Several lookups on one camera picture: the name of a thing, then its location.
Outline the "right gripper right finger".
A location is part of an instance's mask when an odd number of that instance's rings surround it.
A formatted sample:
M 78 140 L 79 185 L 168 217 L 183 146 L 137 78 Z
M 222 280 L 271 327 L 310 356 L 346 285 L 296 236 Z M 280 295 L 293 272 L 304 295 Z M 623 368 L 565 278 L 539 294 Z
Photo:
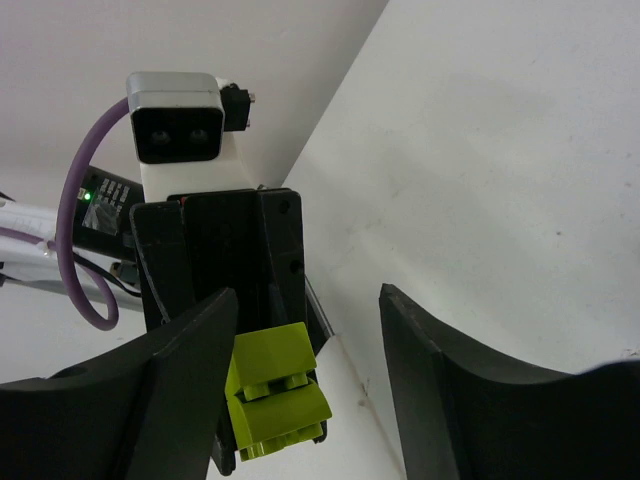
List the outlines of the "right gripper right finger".
M 635 479 L 639 364 L 568 374 L 501 353 L 392 284 L 379 310 L 411 479 Z

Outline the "large lime green lego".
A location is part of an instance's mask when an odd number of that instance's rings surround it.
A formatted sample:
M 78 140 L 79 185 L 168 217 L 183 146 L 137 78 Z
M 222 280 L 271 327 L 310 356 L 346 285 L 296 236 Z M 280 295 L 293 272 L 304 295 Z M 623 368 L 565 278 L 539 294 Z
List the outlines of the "large lime green lego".
M 225 398 L 243 462 L 324 435 L 332 411 L 316 366 L 303 322 L 235 337 Z

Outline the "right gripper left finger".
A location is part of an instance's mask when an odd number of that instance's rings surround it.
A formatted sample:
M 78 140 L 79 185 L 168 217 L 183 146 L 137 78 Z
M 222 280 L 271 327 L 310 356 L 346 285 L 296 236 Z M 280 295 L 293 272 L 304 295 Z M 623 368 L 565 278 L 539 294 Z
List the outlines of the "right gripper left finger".
M 2 478 L 205 478 L 237 317 L 223 289 L 50 378 L 2 384 Z

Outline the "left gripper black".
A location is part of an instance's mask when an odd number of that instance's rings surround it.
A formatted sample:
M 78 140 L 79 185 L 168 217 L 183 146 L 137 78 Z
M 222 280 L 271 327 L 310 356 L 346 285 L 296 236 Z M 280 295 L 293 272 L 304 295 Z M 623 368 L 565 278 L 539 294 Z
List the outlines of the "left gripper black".
M 139 183 L 91 167 L 73 223 L 77 265 L 140 299 L 149 332 L 229 288 L 238 300 L 236 336 L 303 322 L 315 357 L 323 345 L 306 308 L 302 204 L 293 190 L 184 194 L 143 203 Z M 212 457 L 223 475 L 242 461 L 226 398 Z

